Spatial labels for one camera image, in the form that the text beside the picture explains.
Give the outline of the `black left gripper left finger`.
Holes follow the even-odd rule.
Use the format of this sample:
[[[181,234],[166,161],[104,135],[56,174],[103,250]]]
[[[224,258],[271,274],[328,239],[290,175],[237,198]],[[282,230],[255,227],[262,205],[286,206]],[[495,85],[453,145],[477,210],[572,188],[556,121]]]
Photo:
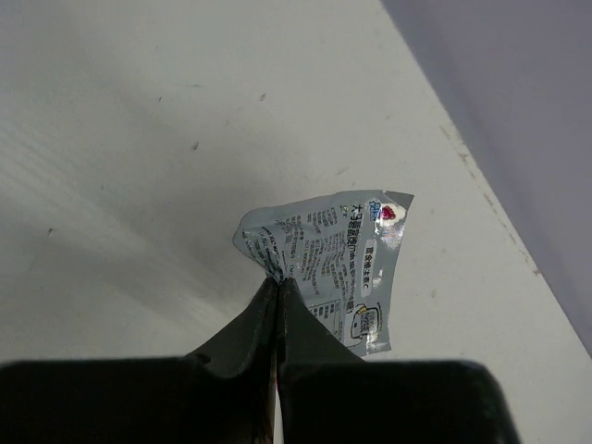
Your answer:
[[[1,368],[5,443],[269,443],[278,284],[180,356]]]

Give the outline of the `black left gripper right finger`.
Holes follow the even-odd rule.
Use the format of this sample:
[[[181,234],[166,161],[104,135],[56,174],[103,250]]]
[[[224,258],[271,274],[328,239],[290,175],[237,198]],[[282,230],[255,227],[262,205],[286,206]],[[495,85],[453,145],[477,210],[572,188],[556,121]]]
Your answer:
[[[517,443],[498,382],[466,360],[366,362],[279,287],[277,383],[287,443]]]

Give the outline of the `silver grey snack packet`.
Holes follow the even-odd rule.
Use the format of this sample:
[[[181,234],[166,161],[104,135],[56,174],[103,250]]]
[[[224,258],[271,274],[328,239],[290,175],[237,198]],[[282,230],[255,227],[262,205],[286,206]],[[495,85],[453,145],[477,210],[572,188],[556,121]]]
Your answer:
[[[309,312],[364,357],[390,350],[389,311],[408,193],[341,191],[247,213],[233,243],[277,282],[296,280]]]

